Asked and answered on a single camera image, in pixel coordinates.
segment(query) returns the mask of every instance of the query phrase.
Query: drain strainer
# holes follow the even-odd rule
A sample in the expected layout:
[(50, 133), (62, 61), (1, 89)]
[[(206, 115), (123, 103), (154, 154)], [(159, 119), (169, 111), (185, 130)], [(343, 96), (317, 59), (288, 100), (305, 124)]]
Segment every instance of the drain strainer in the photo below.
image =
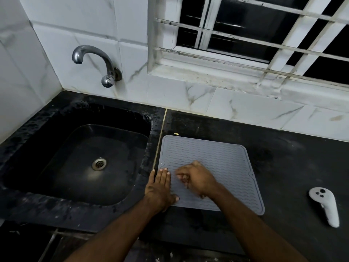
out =
[(104, 169), (107, 165), (107, 161), (104, 158), (97, 158), (92, 163), (92, 169), (95, 171), (100, 171)]

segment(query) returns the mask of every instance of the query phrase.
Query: black granite countertop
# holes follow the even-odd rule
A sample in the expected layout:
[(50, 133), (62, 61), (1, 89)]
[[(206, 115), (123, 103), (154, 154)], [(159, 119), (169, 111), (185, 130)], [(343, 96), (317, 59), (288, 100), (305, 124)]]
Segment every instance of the black granite countertop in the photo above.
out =
[[(264, 201), (266, 211), (261, 219), (309, 261), (348, 260), (348, 143), (173, 110), (167, 110), (165, 115), (161, 108), (72, 92), (59, 94), (0, 146), (1, 218), (97, 232), (127, 209), (124, 202), (108, 207), (72, 202), (9, 189), (2, 182), (4, 166), (11, 163), (11, 158), (19, 153), (27, 140), (64, 106), (78, 102), (136, 111), (152, 121), (146, 159), (139, 174), (143, 181), (135, 187), (136, 193), (129, 197), (128, 204), (142, 197), (156, 151), (161, 148), (161, 145), (158, 147), (159, 140), (165, 135), (177, 133), (184, 137), (240, 144), (247, 149)], [(316, 186), (334, 193), (339, 228), (330, 227), (320, 205), (308, 197), (309, 189)], [(140, 239), (244, 253), (224, 216), (216, 211), (170, 207), (153, 218)]]

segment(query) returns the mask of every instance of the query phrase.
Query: gray mat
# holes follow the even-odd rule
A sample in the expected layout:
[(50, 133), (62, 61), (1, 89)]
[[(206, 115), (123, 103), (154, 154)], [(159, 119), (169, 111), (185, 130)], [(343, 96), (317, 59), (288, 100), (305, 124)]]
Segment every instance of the gray mat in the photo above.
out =
[(159, 169), (167, 167), (171, 172), (172, 193), (180, 197), (175, 206), (219, 211), (209, 198), (201, 199), (186, 189), (174, 174), (178, 167), (194, 160), (200, 161), (218, 182), (257, 215), (264, 214), (263, 200), (244, 146), (167, 135), (162, 139)]

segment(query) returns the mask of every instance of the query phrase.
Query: person's left hand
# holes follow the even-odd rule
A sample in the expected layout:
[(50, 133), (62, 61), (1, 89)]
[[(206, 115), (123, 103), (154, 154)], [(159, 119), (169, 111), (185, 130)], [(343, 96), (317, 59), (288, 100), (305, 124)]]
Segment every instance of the person's left hand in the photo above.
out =
[(155, 170), (151, 171), (149, 175), (149, 181), (146, 185), (144, 197), (148, 200), (156, 213), (166, 211), (169, 206), (179, 200), (176, 195), (170, 194), (171, 188), (171, 173), (167, 171), (167, 168), (160, 169), (155, 177)]

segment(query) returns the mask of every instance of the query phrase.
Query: hand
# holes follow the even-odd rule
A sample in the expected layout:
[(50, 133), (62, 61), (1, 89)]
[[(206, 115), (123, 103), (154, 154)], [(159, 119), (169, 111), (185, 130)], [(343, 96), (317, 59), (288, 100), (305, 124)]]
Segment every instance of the hand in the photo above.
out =
[(152, 170), (146, 185), (144, 198), (151, 204), (151, 207), (154, 207), (156, 213), (165, 212), (169, 206), (179, 200), (179, 197), (170, 194), (171, 173), (167, 171), (167, 168), (160, 169), (155, 180), (154, 176), (155, 170)]
[(218, 184), (211, 172), (199, 161), (178, 168), (176, 175), (186, 188), (189, 188), (201, 198), (209, 197), (210, 191), (216, 189)]

